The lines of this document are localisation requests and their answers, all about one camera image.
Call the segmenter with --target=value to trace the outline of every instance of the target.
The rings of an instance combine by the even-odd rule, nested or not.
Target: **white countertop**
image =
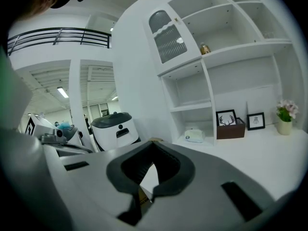
[[[277,200],[296,189],[308,166],[308,134],[293,128],[289,136],[280,135],[274,125],[245,132],[245,137],[218,140],[216,146],[186,146],[190,149],[220,157],[256,182]],[[153,165],[141,186],[149,192],[158,185]]]

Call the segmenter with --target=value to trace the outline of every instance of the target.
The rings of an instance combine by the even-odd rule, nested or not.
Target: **vase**
[[[279,119],[277,131],[282,135],[289,135],[292,130],[292,121],[286,122]]]

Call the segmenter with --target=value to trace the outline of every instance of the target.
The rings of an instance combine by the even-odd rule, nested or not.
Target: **cabinet door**
[[[193,36],[169,4],[155,9],[143,24],[158,75],[201,58]]]

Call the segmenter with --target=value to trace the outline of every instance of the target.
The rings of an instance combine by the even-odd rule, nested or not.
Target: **wooden box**
[[[217,126],[217,139],[236,139],[245,136],[246,123],[240,118],[236,118],[237,124],[230,126]]]

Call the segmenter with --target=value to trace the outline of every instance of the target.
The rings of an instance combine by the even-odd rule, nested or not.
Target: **potted flower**
[[[277,105],[277,115],[280,118],[277,130],[282,135],[289,135],[292,129],[292,119],[298,113],[298,106],[290,100],[281,100]]]

